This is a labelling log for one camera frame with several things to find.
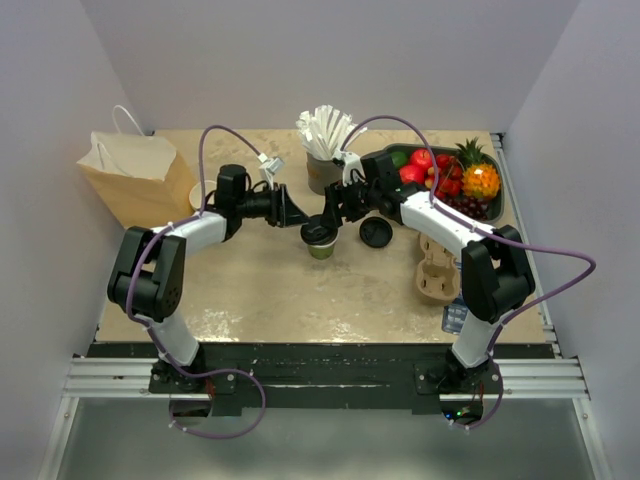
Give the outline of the green paper coffee cup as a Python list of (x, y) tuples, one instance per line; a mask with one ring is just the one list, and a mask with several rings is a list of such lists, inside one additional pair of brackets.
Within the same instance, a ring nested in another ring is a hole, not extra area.
[(333, 255), (337, 239), (338, 237), (335, 236), (331, 240), (327, 240), (324, 243), (308, 244), (307, 251), (311, 255), (311, 257), (316, 260), (326, 260)]

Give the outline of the black coffee cup lid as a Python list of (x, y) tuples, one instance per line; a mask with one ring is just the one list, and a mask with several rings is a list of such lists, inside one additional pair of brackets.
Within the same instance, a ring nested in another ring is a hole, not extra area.
[(384, 218), (369, 217), (360, 224), (359, 237), (370, 248), (381, 249), (391, 242), (393, 228)]

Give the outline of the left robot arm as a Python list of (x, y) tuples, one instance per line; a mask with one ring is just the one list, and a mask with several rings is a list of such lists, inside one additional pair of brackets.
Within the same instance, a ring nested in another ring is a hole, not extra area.
[(178, 312), (186, 258), (230, 240), (245, 219), (262, 218), (278, 228), (309, 222), (284, 184), (263, 181), (255, 190), (249, 180), (244, 167), (224, 165), (212, 205), (164, 227), (127, 229), (111, 273), (109, 301), (144, 328), (160, 359), (173, 366), (173, 382), (185, 392), (200, 390), (207, 380), (207, 368), (197, 361), (200, 344)]

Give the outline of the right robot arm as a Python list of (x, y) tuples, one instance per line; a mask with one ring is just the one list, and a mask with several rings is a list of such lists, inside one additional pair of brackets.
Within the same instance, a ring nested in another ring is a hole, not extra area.
[(448, 386), (469, 392), (481, 380), (501, 317), (524, 304), (535, 282), (524, 251), (517, 248), (519, 232), (507, 226), (482, 233), (483, 224), (458, 216), (425, 186), (404, 184), (391, 156), (378, 152), (365, 158), (339, 152), (333, 163), (342, 180), (325, 188), (320, 224), (336, 232), (345, 221), (355, 222), (371, 211), (418, 231), (461, 262), (461, 291), (469, 309), (453, 357), (445, 369)]

